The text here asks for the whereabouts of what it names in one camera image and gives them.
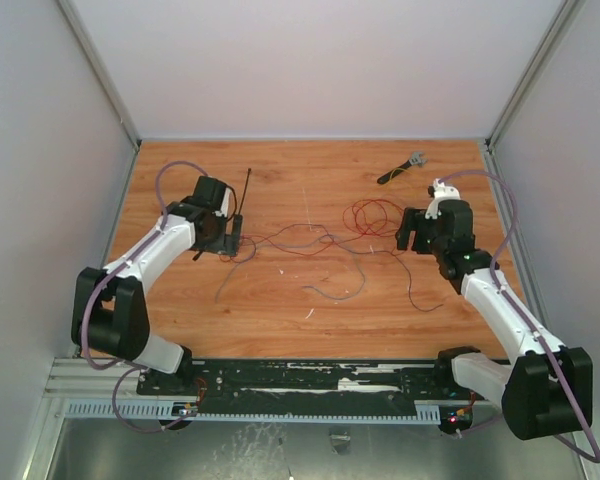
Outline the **black zip tie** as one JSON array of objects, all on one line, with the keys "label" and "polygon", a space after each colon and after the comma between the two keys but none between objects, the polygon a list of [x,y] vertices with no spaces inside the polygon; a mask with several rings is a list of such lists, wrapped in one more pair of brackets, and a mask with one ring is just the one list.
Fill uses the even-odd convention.
[{"label": "black zip tie", "polygon": [[237,210],[237,213],[239,215],[242,215],[242,210],[243,210],[243,207],[244,207],[244,203],[245,203],[245,199],[246,199],[246,195],[247,195],[247,191],[248,191],[248,186],[249,186],[249,181],[250,181],[251,173],[252,173],[252,168],[249,167],[247,169],[247,173],[246,173],[246,177],[245,177],[245,182],[244,182],[244,187],[243,187],[243,191],[242,191],[240,203],[239,203],[238,210]]}]

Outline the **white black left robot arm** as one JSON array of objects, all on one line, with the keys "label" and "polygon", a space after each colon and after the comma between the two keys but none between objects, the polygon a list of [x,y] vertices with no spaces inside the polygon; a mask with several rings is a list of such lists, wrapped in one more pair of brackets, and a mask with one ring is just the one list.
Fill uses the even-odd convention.
[{"label": "white black left robot arm", "polygon": [[243,216],[235,189],[209,176],[193,193],[161,204],[155,225],[129,251],[105,267],[83,269],[76,280],[71,339],[84,353],[95,350],[135,367],[160,373],[171,393],[188,392],[195,381],[187,347],[153,333],[146,297],[183,253],[234,257]]}]

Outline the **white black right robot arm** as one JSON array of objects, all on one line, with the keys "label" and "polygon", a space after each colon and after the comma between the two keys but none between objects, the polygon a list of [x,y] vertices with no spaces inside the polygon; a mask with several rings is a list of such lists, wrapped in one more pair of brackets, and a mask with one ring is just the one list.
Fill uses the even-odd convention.
[{"label": "white black right robot arm", "polygon": [[501,365],[474,347],[439,353],[436,391],[456,398],[469,389],[494,404],[521,440],[590,427],[593,362],[568,348],[531,314],[493,257],[475,245],[473,212],[464,200],[443,200],[437,212],[405,209],[395,235],[400,250],[432,255],[441,276],[482,316],[503,347]]}]

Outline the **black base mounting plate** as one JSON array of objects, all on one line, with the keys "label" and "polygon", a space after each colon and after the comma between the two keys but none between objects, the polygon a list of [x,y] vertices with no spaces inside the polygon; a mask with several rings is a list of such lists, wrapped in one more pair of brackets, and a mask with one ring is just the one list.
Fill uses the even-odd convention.
[{"label": "black base mounting plate", "polygon": [[205,414],[403,417],[418,404],[462,408],[480,396],[435,379],[422,359],[194,359],[193,379],[148,370],[143,396],[202,396]]}]

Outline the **aluminium frame rail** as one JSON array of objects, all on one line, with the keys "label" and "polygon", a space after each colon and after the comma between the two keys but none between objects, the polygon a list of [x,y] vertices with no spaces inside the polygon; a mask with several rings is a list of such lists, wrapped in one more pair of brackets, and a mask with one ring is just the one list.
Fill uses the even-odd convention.
[{"label": "aluminium frame rail", "polygon": [[106,370],[93,369],[82,358],[56,358],[43,396],[46,398],[109,398],[119,378],[131,367],[116,364]]}]

